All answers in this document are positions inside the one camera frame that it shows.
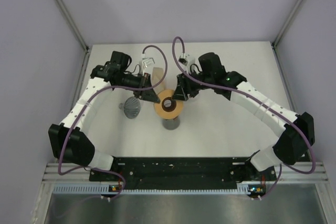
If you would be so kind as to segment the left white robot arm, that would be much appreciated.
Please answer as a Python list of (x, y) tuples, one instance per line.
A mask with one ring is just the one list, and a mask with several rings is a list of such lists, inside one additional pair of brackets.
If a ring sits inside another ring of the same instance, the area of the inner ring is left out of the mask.
[(150, 74), (134, 76), (127, 72), (131, 62), (129, 55), (113, 51), (109, 61), (92, 70), (84, 92), (70, 113), (59, 124), (52, 124), (48, 130), (55, 158), (61, 162), (101, 169), (102, 176), (107, 180), (117, 178), (119, 168), (113, 164), (113, 156), (98, 151), (87, 134), (100, 106), (115, 88), (132, 90), (134, 96), (143, 101), (160, 102)]

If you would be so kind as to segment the ribbed grey glass dripper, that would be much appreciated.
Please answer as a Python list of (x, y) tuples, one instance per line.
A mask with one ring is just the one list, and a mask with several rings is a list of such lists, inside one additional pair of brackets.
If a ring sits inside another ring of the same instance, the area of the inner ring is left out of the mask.
[(119, 109), (128, 119), (135, 119), (141, 111), (141, 104), (136, 97), (129, 97), (125, 102), (119, 104)]

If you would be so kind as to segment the grey glass carafe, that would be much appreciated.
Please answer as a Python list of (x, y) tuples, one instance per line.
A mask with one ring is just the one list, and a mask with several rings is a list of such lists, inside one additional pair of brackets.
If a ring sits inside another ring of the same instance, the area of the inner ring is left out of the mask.
[(167, 130), (175, 130), (180, 125), (180, 119), (179, 118), (169, 119), (169, 120), (168, 119), (163, 119), (162, 125)]

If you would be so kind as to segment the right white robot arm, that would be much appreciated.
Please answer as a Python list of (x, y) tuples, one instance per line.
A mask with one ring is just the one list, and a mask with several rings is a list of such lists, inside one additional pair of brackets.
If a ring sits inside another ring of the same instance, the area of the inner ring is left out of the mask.
[(245, 166), (245, 174), (252, 180), (258, 179), (271, 166), (285, 164), (289, 168), (314, 144), (313, 117), (305, 112), (290, 111), (254, 88), (247, 79), (236, 71), (225, 70), (220, 58), (213, 52), (199, 57), (201, 71), (191, 70), (192, 64), (186, 54), (175, 63), (181, 70), (177, 76), (177, 87), (173, 99), (187, 101), (201, 90), (212, 89), (228, 101), (240, 105), (267, 125), (278, 137), (278, 141), (255, 152)]

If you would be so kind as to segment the aluminium frame post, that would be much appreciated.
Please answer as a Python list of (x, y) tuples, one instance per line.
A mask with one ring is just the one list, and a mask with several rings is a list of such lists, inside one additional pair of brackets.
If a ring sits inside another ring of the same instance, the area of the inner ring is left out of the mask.
[(65, 5), (63, 0), (54, 0), (58, 10), (62, 14), (64, 20), (66, 21), (70, 31), (74, 35), (75, 39), (83, 49), (83, 51), (87, 52), (89, 50), (89, 46), (85, 42), (83, 36), (81, 35), (78, 26), (76, 25), (70, 11), (68, 10), (67, 6)]
[(292, 23), (295, 21), (297, 15), (299, 14), (305, 2), (306, 0), (296, 0), (293, 8), (291, 9), (285, 22), (283, 23), (279, 33), (277, 34), (276, 38), (271, 43), (273, 48), (276, 48), (280, 44), (280, 42), (283, 40), (284, 36), (286, 35), (287, 31), (290, 29)]

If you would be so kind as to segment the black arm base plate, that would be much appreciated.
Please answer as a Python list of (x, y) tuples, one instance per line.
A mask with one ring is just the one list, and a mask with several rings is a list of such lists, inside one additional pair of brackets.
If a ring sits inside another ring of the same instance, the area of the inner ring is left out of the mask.
[(126, 185), (175, 185), (211, 183), (272, 182), (274, 167), (256, 170), (246, 157), (118, 157), (111, 170), (114, 175), (91, 172), (91, 182), (119, 182)]

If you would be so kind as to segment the left aluminium frame post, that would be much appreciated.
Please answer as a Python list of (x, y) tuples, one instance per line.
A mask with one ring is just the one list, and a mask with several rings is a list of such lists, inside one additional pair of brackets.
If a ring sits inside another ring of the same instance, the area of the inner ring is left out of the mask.
[(89, 50), (89, 46), (85, 42), (83, 36), (81, 35), (78, 26), (76, 25), (70, 11), (68, 10), (67, 6), (65, 5), (63, 0), (54, 0), (58, 10), (62, 14), (64, 20), (66, 21), (70, 31), (74, 35), (75, 39), (83, 49), (83, 51), (87, 52)]

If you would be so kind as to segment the orange coffee filter box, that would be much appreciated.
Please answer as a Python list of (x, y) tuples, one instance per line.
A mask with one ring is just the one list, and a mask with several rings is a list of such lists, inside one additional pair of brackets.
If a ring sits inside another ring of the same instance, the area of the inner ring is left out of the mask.
[[(164, 69), (159, 68), (159, 67), (154, 67), (152, 70), (152, 74), (151, 74), (152, 85), (154, 86), (157, 83), (159, 83), (159, 81), (163, 78), (163, 76), (164, 76)], [(163, 80), (158, 86), (154, 88), (154, 91), (156, 94), (159, 94), (165, 89), (166, 89), (166, 83), (165, 83), (165, 80)]]

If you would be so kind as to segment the right aluminium frame post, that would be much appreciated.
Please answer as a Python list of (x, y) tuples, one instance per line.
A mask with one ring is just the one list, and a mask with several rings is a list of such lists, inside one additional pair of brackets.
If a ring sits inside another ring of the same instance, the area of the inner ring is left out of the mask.
[(277, 34), (276, 38), (271, 43), (273, 48), (276, 48), (280, 44), (280, 42), (283, 40), (284, 36), (286, 35), (287, 31), (290, 29), (292, 23), (295, 21), (297, 15), (299, 14), (305, 2), (306, 0), (296, 0), (293, 8), (291, 9), (285, 22), (283, 23), (279, 33)]

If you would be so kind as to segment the wooden dripper ring stand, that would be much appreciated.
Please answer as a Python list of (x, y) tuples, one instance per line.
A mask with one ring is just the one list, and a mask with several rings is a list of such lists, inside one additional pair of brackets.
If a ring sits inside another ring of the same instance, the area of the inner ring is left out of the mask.
[(160, 103), (154, 104), (156, 114), (165, 120), (172, 120), (178, 117), (183, 110), (183, 102), (180, 100), (173, 100), (174, 91), (166, 89), (161, 91), (158, 96)]

